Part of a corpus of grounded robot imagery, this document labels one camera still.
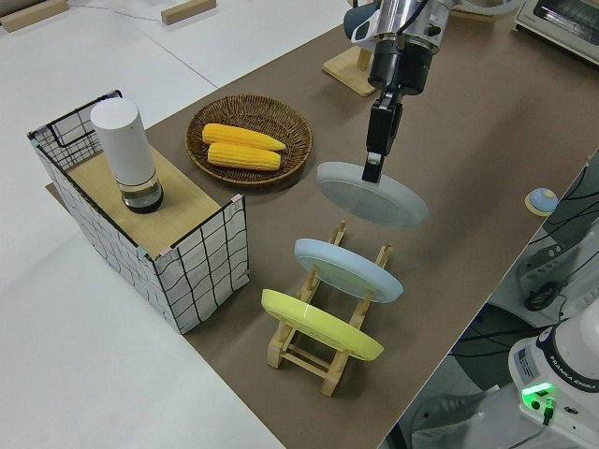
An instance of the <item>brown table mat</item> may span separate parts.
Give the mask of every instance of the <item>brown table mat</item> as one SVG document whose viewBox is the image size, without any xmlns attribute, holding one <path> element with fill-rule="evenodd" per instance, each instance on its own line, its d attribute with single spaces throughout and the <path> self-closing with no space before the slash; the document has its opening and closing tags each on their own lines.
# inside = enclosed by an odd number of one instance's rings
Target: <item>brown table mat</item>
<svg viewBox="0 0 599 449">
<path fill-rule="evenodd" d="M 186 335 L 285 446 L 376 447 L 541 225 L 524 197 L 541 186 L 563 194 L 596 148 L 596 69 L 512 26 L 513 16 L 496 23 L 452 18 L 425 93 L 404 100 L 384 173 L 431 210 L 412 230 L 352 217 L 317 190 L 318 164 L 363 164 L 375 99 L 354 94 L 321 69 L 349 48 L 341 28 L 148 131 L 155 148 L 223 204 L 238 189 L 201 172 L 185 151 L 186 126 L 202 106 L 230 94 L 264 94 L 285 101 L 313 128 L 314 151 L 296 185 L 242 191 L 251 281 Z M 305 275 L 294 259 L 295 240 L 327 239 L 342 219 L 343 245 L 355 253 L 374 259 L 382 244 L 394 245 L 387 269 L 405 293 L 395 303 L 371 306 L 363 329 L 386 350 L 373 362 L 350 360 L 327 398 L 313 374 L 285 362 L 280 370 L 267 366 L 276 322 L 262 311 L 260 292 L 295 294 Z M 355 302 L 324 285 L 314 304 L 349 317 Z"/>
</svg>

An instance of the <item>green light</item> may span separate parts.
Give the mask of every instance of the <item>green light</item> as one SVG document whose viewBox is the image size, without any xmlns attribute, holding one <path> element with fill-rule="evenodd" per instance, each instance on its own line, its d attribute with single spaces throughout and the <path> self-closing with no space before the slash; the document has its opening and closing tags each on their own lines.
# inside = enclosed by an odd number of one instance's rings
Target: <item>green light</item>
<svg viewBox="0 0 599 449">
<path fill-rule="evenodd" d="M 549 391 L 553 390 L 553 384 L 549 382 L 543 382 L 542 384 L 528 386 L 522 389 L 522 401 L 532 408 L 532 402 L 535 398 L 540 398 L 546 395 Z"/>
</svg>

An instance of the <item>woven round tray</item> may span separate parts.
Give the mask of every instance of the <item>woven round tray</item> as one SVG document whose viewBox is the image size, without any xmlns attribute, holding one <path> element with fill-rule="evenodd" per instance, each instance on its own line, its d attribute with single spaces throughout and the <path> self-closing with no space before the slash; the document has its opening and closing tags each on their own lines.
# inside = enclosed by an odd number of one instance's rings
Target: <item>woven round tray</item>
<svg viewBox="0 0 599 449">
<path fill-rule="evenodd" d="M 267 134 L 285 144 L 281 167 L 276 171 L 219 167 L 208 162 L 208 145 L 202 141 L 207 123 L 240 126 Z M 295 173 L 310 155 L 312 131 L 305 119 L 287 104 L 255 94 L 226 96 L 212 101 L 196 113 L 187 127 L 187 152 L 198 167 L 233 184 L 265 186 Z"/>
</svg>

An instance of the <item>white cylinder speaker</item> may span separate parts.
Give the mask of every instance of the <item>white cylinder speaker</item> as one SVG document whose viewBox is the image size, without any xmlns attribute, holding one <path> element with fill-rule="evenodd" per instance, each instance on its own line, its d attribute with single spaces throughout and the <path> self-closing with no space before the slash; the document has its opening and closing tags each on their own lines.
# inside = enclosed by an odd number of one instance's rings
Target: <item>white cylinder speaker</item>
<svg viewBox="0 0 599 449">
<path fill-rule="evenodd" d="M 137 105 L 126 98 L 103 100 L 91 119 L 125 205 L 136 213 L 157 210 L 164 192 Z"/>
</svg>

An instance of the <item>yellow corn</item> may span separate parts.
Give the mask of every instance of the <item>yellow corn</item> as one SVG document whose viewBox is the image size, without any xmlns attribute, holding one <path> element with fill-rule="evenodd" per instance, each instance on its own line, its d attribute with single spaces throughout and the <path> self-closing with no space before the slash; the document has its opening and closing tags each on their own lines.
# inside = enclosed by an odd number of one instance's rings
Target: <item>yellow corn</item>
<svg viewBox="0 0 599 449">
<path fill-rule="evenodd" d="M 214 142 L 208 149 L 208 162 L 221 167 L 274 171 L 281 166 L 281 154 L 234 143 Z"/>
<path fill-rule="evenodd" d="M 220 123 L 207 123 L 202 130 L 202 140 L 209 145 L 214 142 L 228 142 L 272 152 L 285 149 L 285 144 L 276 138 L 257 131 Z"/>
</svg>

